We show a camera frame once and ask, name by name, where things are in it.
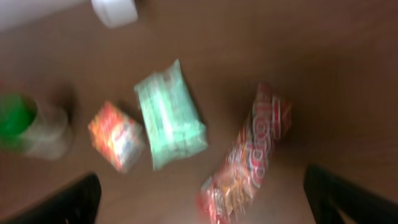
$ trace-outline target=jar with green lid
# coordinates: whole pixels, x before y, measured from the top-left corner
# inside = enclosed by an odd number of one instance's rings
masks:
[[[66,153],[72,137],[63,109],[26,96],[0,96],[2,148],[54,160]]]

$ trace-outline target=red snack bag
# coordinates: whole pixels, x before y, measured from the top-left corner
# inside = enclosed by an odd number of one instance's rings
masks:
[[[259,85],[224,165],[202,186],[198,205],[212,224],[230,223],[244,213],[262,184],[275,140],[290,128],[292,105]]]

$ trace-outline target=snack package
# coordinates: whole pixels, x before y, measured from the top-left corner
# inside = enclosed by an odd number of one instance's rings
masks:
[[[274,142],[291,125],[292,105],[259,85],[243,129],[219,171],[202,186],[198,206],[212,224],[231,223],[253,200],[267,171]]]
[[[127,172],[144,148],[142,127],[110,102],[105,102],[88,129],[93,146],[119,172]]]
[[[206,126],[200,122],[178,60],[134,89],[144,115],[154,170],[207,148]]]

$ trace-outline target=green wrapped package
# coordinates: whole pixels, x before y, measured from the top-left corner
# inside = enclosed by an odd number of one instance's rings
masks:
[[[207,148],[206,126],[200,122],[178,60],[134,89],[144,115],[154,170]]]

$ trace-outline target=brown table surface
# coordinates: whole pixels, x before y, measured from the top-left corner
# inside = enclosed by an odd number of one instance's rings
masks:
[[[84,3],[0,34],[1,85],[75,99],[75,142],[59,161],[0,153],[0,217],[86,172],[97,173],[97,223],[206,223],[195,194],[220,165],[269,83],[294,103],[294,127],[241,223],[314,223],[303,173],[317,162],[398,202],[398,1],[141,0],[139,21],[105,28]],[[153,172],[147,148],[125,175],[92,148],[104,100],[142,121],[132,90],[179,58],[209,148]]]

